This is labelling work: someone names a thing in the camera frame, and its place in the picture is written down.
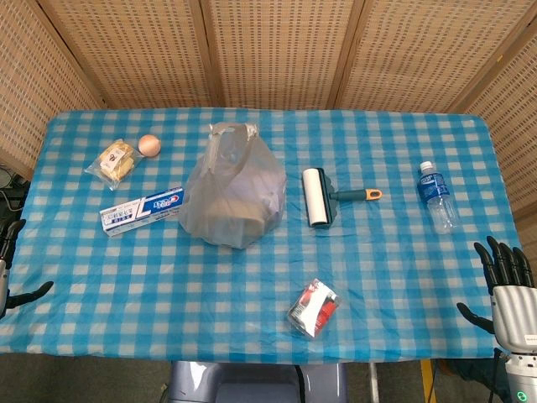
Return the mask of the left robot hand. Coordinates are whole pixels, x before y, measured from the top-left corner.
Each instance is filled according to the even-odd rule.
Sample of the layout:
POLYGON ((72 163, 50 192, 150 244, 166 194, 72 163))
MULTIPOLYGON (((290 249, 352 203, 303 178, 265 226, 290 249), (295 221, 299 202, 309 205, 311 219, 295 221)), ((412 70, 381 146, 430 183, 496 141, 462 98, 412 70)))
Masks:
POLYGON ((1 318, 4 318, 7 310, 37 301, 45 296, 54 285, 53 281, 43 283, 40 288, 29 293, 12 295, 9 290, 9 278, 13 265, 13 256, 16 242, 20 231, 25 226, 26 220, 16 220, 4 223, 1 226, 1 318))

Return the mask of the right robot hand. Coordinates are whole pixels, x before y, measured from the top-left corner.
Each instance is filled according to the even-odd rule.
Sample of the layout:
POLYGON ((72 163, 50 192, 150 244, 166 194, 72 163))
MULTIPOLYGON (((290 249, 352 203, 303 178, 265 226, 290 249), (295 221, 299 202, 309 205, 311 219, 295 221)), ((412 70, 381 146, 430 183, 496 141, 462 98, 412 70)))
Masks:
POLYGON ((462 302, 458 311, 472 325, 492 334, 511 353, 536 354, 536 282, 524 252, 487 236, 487 245, 475 242, 482 264, 492 317, 475 314, 462 302))

